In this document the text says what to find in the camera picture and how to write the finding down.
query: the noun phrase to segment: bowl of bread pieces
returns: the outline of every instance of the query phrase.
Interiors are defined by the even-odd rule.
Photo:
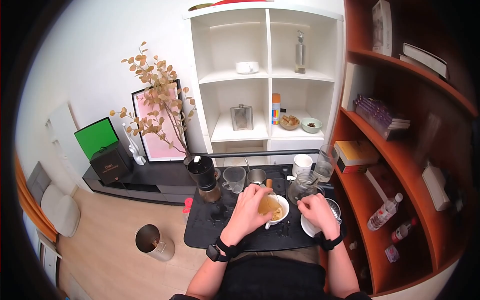
[[[290,116],[283,115],[280,118],[280,125],[282,125],[282,127],[285,128],[286,130],[294,130],[300,125],[300,120],[292,115]]]

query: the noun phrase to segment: white coffee cup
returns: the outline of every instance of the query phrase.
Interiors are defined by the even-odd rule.
[[[277,195],[277,198],[278,198],[278,202],[282,206],[283,216],[276,221],[271,221],[270,220],[267,223],[265,223],[265,229],[269,229],[271,225],[275,225],[275,224],[280,223],[283,219],[285,219],[285,217],[290,212],[290,205],[288,204],[288,201],[280,195]]]
[[[239,74],[253,74],[258,72],[257,61],[243,61],[235,64],[235,69]]]
[[[310,170],[312,168],[313,160],[306,154],[298,154],[293,158],[292,175],[297,176],[298,171]]]

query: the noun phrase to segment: white cushion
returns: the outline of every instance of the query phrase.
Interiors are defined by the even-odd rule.
[[[72,197],[63,195],[51,184],[43,194],[41,208],[59,234],[73,236],[80,220],[80,210]]]

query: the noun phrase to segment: orange curtain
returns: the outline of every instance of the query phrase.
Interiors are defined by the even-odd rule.
[[[33,221],[37,228],[53,242],[57,241],[57,231],[52,223],[45,216],[38,203],[33,198],[32,194],[27,188],[20,161],[15,153],[15,176],[17,178],[17,192],[20,206],[25,211],[27,216]]]

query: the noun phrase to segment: green screen board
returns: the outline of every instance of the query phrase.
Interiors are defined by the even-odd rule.
[[[101,119],[80,129],[75,132],[75,137],[89,160],[101,147],[107,147],[118,141],[117,134],[113,130],[108,118]]]

